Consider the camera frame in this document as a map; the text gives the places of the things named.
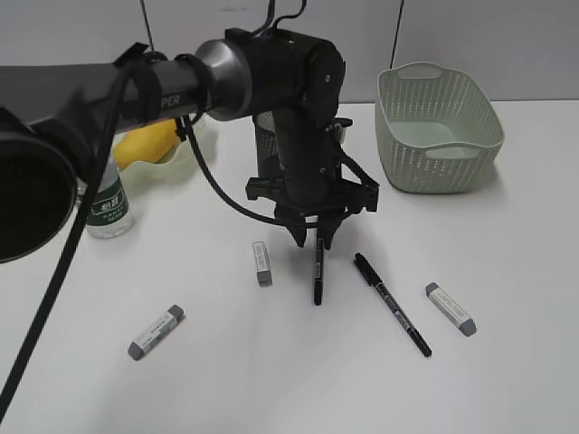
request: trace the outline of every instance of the bottle label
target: bottle label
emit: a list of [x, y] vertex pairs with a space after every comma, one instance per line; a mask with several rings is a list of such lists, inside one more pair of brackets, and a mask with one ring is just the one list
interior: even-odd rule
[[97, 193], [90, 207], [87, 224], [89, 226], [107, 226], [122, 219], [128, 212], [128, 200], [120, 182], [120, 177], [109, 188]]

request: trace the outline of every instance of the basket handle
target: basket handle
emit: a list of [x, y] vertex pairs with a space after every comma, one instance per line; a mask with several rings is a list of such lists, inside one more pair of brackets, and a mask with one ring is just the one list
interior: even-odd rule
[[[471, 160], [477, 158], [480, 151], [484, 146], [475, 145], [468, 142], [454, 142], [454, 143], [442, 143], [439, 145], [432, 145], [424, 147], [424, 156], [426, 158], [435, 160]], [[448, 151], [455, 149], [457, 151], [462, 151], [463, 156], [451, 156]]]
[[396, 69], [396, 74], [402, 80], [435, 80], [438, 79], [444, 69], [436, 63], [417, 61], [408, 63]]

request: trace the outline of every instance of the yellow object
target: yellow object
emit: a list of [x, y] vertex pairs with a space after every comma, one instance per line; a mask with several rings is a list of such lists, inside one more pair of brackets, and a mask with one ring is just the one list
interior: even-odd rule
[[159, 161], [176, 143], [175, 128], [175, 121], [170, 119], [129, 131], [115, 146], [119, 169], [136, 161]]

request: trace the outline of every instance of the white wall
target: white wall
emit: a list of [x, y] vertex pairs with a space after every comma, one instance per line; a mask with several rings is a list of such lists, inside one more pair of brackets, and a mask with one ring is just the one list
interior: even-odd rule
[[[157, 48], [194, 52], [227, 27], [256, 28], [268, 0], [145, 0]], [[371, 101], [390, 63], [401, 0], [309, 0], [284, 26], [328, 38], [347, 63], [343, 101]], [[278, 0], [279, 13], [299, 0]], [[147, 41], [138, 0], [0, 0], [0, 64], [114, 60]], [[579, 99], [578, 0], [406, 0], [395, 65], [469, 72], [492, 99]]]
[[138, 0], [0, 0], [0, 65], [114, 61], [146, 41]]
[[491, 99], [579, 99], [579, 1], [406, 0], [395, 65], [470, 73]]

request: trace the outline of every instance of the white table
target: white table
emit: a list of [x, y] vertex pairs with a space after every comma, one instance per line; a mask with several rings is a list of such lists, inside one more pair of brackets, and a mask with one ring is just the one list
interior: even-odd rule
[[[579, 411], [579, 101], [500, 102], [506, 142], [473, 193], [387, 183], [373, 107], [344, 106], [346, 151], [381, 184], [348, 219], [311, 302], [312, 242], [232, 212], [199, 169], [149, 190], [111, 241], [83, 236], [0, 429], [6, 433], [571, 433]], [[251, 122], [212, 123], [204, 151], [242, 203]], [[267, 201], [249, 203], [271, 212]], [[0, 268], [4, 380], [67, 233]], [[273, 286], [255, 278], [266, 241]], [[433, 350], [418, 352], [351, 265], [362, 251]], [[438, 282], [474, 318], [464, 337], [426, 298]], [[130, 341], [173, 304], [186, 319], [139, 362]]]

